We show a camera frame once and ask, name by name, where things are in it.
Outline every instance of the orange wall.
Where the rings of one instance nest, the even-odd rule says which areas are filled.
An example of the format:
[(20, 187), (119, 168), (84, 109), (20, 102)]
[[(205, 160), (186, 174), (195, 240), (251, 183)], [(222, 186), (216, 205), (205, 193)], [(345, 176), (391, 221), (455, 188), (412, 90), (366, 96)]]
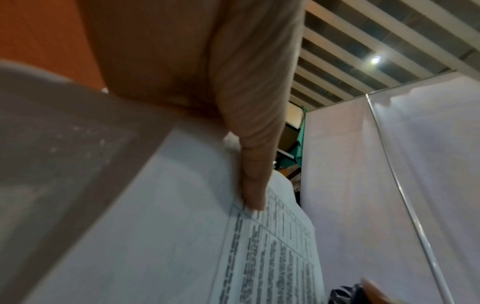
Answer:
[(74, 0), (0, 0), (0, 58), (105, 87)]

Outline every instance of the green fabric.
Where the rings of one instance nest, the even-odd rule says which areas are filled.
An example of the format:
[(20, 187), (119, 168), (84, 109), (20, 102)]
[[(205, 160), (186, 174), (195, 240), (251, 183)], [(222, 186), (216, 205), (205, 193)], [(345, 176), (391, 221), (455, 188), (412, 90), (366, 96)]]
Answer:
[[(302, 108), (302, 110), (303, 110), (304, 114), (306, 112), (308, 112), (308, 110), (305, 109), (305, 108)], [(300, 126), (300, 131), (299, 131), (298, 136), (296, 138), (296, 142), (298, 143), (298, 145), (295, 147), (295, 149), (293, 149), (293, 151), (290, 152), (290, 154), (293, 155), (293, 157), (295, 158), (295, 162), (288, 159), (288, 158), (284, 158), (280, 161), (280, 168), (290, 167), (290, 166), (295, 165), (296, 163), (300, 167), (302, 166), (302, 153), (303, 153), (303, 150), (304, 150), (303, 146), (304, 146), (305, 119), (307, 119), (306, 115), (303, 118), (303, 121), (302, 121), (301, 126)]]

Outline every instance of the silver rod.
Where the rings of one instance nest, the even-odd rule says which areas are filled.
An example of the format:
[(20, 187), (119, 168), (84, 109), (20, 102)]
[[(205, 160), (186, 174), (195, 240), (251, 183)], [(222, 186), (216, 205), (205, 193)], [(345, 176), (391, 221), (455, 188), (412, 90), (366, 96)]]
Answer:
[(423, 251), (425, 253), (426, 259), (428, 261), (428, 264), (430, 265), (431, 272), (433, 274), (433, 278), (435, 279), (435, 283), (438, 287), (438, 290), (440, 292), (440, 297), (444, 304), (455, 304), (454, 298), (452, 297), (452, 294), (450, 293), (450, 289), (447, 285), (447, 282), (445, 281), (444, 274), (442, 273), (442, 270), (440, 269), (439, 263), (437, 262), (437, 258), (435, 257), (434, 251), (432, 250), (432, 246), (430, 245), (429, 240), (427, 239), (427, 236), (425, 235), (425, 231), (422, 228), (422, 224), (420, 224), (419, 218), (417, 217), (417, 213), (414, 210), (414, 207), (412, 206), (412, 203), (410, 202), (407, 194), (404, 192), (402, 186), (400, 185), (399, 179), (397, 178), (397, 175), (395, 174), (394, 169), (392, 168), (392, 163), (390, 162), (389, 155), (387, 153), (387, 150), (385, 149), (385, 144), (382, 139), (382, 133), (380, 131), (379, 123), (377, 120), (377, 117), (375, 115), (374, 107), (372, 105), (372, 101), (370, 100), (370, 96), (368, 94), (365, 94), (366, 99), (368, 100), (368, 105), (370, 106), (370, 111), (373, 116), (373, 120), (375, 121), (376, 125), (376, 130), (378, 132), (378, 136), (380, 137), (380, 143), (383, 148), (383, 152), (385, 154), (386, 161), (388, 163), (388, 166), (390, 168), (391, 174), (393, 175), (393, 178), (395, 179), (395, 183), (398, 187), (398, 190), (400, 192), (400, 196), (403, 200), (403, 203), (405, 204), (405, 207), (408, 211), (408, 215), (410, 216), (410, 220), (413, 223), (413, 227), (415, 228), (416, 234), (418, 236), (418, 239), (420, 240), (420, 244), (423, 248)]

